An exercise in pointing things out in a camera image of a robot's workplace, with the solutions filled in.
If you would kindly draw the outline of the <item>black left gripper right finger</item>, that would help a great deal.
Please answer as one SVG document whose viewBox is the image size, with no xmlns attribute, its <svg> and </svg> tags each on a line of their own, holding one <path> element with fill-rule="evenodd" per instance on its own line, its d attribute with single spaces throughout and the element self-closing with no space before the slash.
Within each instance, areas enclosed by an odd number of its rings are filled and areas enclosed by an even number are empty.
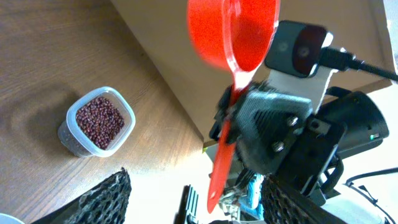
<svg viewBox="0 0 398 224">
<path fill-rule="evenodd" d="M 345 224 L 273 175 L 261 189 L 264 221 L 270 224 Z"/>
</svg>

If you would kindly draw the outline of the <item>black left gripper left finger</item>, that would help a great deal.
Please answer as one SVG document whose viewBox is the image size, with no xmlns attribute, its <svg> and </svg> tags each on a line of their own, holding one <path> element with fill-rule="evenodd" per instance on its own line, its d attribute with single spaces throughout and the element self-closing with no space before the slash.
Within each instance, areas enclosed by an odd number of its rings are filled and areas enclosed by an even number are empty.
<svg viewBox="0 0 398 224">
<path fill-rule="evenodd" d="M 125 168 L 104 179 L 70 203 L 32 224 L 122 224 L 131 194 Z"/>
</svg>

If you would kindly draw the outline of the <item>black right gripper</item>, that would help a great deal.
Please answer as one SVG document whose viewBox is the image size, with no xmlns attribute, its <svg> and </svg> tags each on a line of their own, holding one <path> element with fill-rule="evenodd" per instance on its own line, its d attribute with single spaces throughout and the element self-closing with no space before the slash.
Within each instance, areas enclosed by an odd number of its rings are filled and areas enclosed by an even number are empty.
<svg viewBox="0 0 398 224">
<path fill-rule="evenodd" d="M 218 141 L 209 197 L 220 197 L 233 156 L 258 174 L 272 174 L 309 196 L 336 154 L 344 123 L 312 112 L 308 98 L 251 83 L 232 103 L 232 88 L 220 98 L 209 133 Z"/>
</svg>

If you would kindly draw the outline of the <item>red measuring scoop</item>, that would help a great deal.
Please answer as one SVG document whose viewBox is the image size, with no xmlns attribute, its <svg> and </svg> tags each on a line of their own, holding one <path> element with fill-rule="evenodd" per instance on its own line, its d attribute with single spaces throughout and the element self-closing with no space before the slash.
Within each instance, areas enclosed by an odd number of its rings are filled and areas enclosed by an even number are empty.
<svg viewBox="0 0 398 224">
<path fill-rule="evenodd" d="M 279 23 L 279 0 L 189 0 L 188 33 L 198 55 L 231 72 L 232 108 L 267 55 Z"/>
</svg>

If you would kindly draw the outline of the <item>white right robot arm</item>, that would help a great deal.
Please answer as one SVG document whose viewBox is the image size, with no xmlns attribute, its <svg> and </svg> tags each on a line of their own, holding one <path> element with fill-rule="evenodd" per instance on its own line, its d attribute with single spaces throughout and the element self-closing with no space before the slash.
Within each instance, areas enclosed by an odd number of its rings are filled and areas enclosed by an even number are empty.
<svg viewBox="0 0 398 224">
<path fill-rule="evenodd" d="M 323 209 L 325 196 L 343 174 L 343 160 L 379 146 L 388 137 L 386 121 L 360 91 L 331 87 L 333 101 L 312 112 L 311 101 L 264 83 L 241 91 L 227 88 L 218 103 L 210 137 L 218 142 L 207 209 L 226 194 L 233 157 L 243 164 L 232 194 L 250 178 L 264 176 L 264 223 L 340 223 Z"/>
</svg>

